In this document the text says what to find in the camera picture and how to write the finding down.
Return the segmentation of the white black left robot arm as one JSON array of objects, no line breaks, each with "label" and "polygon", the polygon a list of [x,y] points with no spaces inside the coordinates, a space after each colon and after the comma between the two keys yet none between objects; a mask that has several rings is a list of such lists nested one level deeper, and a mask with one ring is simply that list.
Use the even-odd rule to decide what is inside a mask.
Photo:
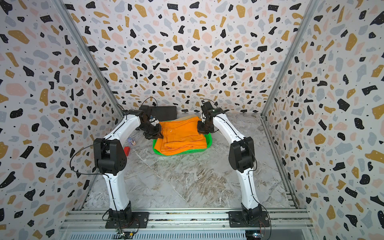
[{"label": "white black left robot arm", "polygon": [[109,218],[125,222],[134,220],[124,174],[128,156],[124,144],[135,130],[141,130],[148,140],[163,138],[161,125],[151,108],[125,111],[122,121],[104,138],[94,140],[95,165],[103,175],[110,198]]}]

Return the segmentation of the orange pants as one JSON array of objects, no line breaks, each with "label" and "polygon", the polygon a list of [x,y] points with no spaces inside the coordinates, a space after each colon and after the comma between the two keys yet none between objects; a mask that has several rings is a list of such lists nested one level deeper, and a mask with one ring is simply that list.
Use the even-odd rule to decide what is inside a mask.
[{"label": "orange pants", "polygon": [[168,156],[174,156],[186,150],[205,149],[206,139],[197,130],[199,117],[184,120],[160,122],[163,139],[157,139],[155,149]]}]

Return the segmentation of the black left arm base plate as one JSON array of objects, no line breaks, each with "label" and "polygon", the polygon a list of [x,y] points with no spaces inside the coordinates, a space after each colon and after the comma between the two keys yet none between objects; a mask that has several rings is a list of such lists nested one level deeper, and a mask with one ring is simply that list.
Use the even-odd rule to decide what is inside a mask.
[{"label": "black left arm base plate", "polygon": [[146,229],[149,221],[149,212],[132,212],[120,214],[119,217],[109,217],[105,228],[106,229]]}]

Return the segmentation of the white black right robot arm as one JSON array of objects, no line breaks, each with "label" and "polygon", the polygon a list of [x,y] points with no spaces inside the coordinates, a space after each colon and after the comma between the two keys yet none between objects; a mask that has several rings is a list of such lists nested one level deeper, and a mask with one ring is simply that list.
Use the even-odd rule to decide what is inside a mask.
[{"label": "white black right robot arm", "polygon": [[254,171],[256,156],[252,137],[243,135],[230,122],[222,108],[215,108],[211,102],[203,102],[202,119],[198,121],[198,133],[207,135],[215,130],[222,133],[230,144],[229,163],[236,172],[242,194],[242,220],[251,225],[262,216],[263,206],[256,193]]}]

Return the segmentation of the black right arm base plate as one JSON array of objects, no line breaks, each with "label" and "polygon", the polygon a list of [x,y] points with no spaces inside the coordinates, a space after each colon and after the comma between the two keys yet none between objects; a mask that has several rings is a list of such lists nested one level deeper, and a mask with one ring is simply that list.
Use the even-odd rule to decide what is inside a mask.
[{"label": "black right arm base plate", "polygon": [[231,228],[267,228],[271,226],[266,211],[250,217],[243,214],[242,211],[230,211],[228,212],[228,217]]}]

